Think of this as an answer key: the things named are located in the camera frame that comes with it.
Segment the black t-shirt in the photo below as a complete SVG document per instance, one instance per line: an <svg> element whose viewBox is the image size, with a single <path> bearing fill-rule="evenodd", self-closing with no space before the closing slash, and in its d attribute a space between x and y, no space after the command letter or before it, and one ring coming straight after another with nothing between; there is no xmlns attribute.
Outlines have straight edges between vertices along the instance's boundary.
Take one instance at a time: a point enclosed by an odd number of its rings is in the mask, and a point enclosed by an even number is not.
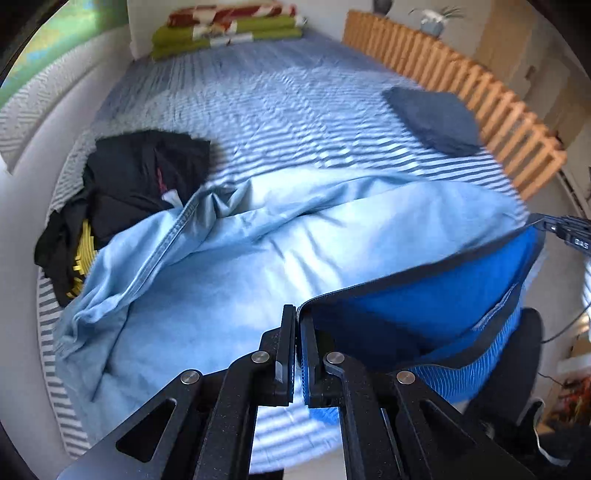
<svg viewBox="0 0 591 480"><path fill-rule="evenodd" d="M67 306L82 291L94 259L118 233L182 205L205 183L211 141L144 130L96 142L82 188L49 216L34 262Z"/></svg>

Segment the blue striped bed sheet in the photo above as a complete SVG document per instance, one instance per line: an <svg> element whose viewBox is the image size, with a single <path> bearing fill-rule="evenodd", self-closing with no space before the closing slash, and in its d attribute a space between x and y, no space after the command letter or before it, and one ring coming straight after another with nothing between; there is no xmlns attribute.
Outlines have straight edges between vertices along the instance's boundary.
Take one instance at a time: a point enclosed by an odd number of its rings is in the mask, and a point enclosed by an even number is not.
<svg viewBox="0 0 591 480"><path fill-rule="evenodd" d="M520 199L486 150L453 158L423 146L383 98L393 87L409 89L412 82L315 33L139 62L76 141L51 207L61 209L82 188L84 165L98 140L144 130L211 141L211 169L197 192L284 169L355 168L472 183ZM67 306L58 304L52 287L42 286L45 381L64 447L79 458L98 441L90 441L56 371L55 329Z"/></svg>

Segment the red white patterned blanket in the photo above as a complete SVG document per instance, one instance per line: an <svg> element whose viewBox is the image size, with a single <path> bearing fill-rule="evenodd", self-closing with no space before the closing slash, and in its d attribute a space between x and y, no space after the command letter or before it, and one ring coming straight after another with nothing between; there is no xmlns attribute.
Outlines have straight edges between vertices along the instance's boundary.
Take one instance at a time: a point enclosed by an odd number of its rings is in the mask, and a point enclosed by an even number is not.
<svg viewBox="0 0 591 480"><path fill-rule="evenodd" d="M280 15L294 16L297 7L276 1L224 5L198 5L171 12L167 18L168 27L190 27L224 23L239 18L269 18Z"/></svg>

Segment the green yellow wall painting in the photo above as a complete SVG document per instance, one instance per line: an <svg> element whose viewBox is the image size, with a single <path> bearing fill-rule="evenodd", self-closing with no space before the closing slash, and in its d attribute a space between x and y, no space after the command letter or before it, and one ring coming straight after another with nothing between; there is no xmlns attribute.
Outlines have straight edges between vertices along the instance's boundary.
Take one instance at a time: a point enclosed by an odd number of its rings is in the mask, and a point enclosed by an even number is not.
<svg viewBox="0 0 591 480"><path fill-rule="evenodd" d="M27 42L1 86L1 105L59 57L128 23L125 1L67 1Z"/></svg>

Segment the blue striped boxer shorts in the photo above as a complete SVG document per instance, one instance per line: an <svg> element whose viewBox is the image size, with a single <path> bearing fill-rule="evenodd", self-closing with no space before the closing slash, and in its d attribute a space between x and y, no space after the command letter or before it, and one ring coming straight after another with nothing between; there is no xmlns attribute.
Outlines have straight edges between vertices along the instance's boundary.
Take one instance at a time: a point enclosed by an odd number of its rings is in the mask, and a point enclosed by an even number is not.
<svg viewBox="0 0 591 480"><path fill-rule="evenodd" d="M321 361L338 351L370 373L406 369L451 404L469 401L491 376L520 320L522 296L544 247L525 225L436 263L315 297L298 319L311 320L318 347L301 356L304 402L315 419L338 412L320 384Z"/></svg>

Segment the dark ceramic pot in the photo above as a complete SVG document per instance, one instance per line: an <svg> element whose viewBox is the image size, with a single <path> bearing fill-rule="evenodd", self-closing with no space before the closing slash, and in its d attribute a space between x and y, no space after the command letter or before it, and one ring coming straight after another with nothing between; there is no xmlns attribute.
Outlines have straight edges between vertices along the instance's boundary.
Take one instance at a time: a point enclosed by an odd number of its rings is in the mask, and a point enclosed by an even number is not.
<svg viewBox="0 0 591 480"><path fill-rule="evenodd" d="M387 16L393 4L394 0L373 0L373 12L377 15Z"/></svg>

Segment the folded dark blue towel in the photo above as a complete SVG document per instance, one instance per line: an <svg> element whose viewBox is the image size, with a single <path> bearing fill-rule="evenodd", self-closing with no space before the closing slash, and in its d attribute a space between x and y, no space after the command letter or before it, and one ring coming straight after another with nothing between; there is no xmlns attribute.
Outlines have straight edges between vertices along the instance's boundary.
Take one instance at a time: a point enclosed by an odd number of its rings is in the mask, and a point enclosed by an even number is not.
<svg viewBox="0 0 591 480"><path fill-rule="evenodd" d="M475 155L483 148L474 114L453 93L393 87L382 96L425 147L450 157Z"/></svg>

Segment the wooden slatted bed rail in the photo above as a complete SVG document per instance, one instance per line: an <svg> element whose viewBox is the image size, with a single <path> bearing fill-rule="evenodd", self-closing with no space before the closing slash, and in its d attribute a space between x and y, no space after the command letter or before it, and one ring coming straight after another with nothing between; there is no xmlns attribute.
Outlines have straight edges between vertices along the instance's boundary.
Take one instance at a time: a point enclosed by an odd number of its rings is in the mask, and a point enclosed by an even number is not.
<svg viewBox="0 0 591 480"><path fill-rule="evenodd" d="M558 174L567 153L517 94L440 40L370 12L349 10L342 43L426 90L455 94L475 115L485 147L524 200Z"/></svg>

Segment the wooden cabinet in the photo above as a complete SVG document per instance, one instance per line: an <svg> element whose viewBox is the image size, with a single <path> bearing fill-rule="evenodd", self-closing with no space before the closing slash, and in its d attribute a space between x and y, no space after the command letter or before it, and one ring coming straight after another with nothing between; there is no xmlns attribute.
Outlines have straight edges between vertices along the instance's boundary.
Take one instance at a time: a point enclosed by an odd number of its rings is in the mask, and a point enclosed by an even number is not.
<svg viewBox="0 0 591 480"><path fill-rule="evenodd" d="M528 1L493 1L474 60L509 83L536 23L535 9Z"/></svg>

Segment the light blue denim shirt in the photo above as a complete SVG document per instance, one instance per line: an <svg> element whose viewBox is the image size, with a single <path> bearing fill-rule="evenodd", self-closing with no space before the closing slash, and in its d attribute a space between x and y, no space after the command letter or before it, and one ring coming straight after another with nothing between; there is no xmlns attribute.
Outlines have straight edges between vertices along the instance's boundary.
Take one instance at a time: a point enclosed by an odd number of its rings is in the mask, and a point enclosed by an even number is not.
<svg viewBox="0 0 591 480"><path fill-rule="evenodd" d="M183 370L252 352L284 305L481 246L526 216L514 193L391 169L200 190L97 254L56 326L56 371L97 442Z"/></svg>

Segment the white potted plant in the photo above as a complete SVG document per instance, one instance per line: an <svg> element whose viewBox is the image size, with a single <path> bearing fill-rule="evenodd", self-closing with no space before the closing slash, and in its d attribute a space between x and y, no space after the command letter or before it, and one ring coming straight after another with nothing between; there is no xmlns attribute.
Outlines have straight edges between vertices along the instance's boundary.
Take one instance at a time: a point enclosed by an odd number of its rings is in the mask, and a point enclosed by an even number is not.
<svg viewBox="0 0 591 480"><path fill-rule="evenodd" d="M439 9L413 8L409 11L410 15L415 13L420 15L419 30L436 39L441 37L450 20L465 17L465 12L461 7L452 6L445 6Z"/></svg>

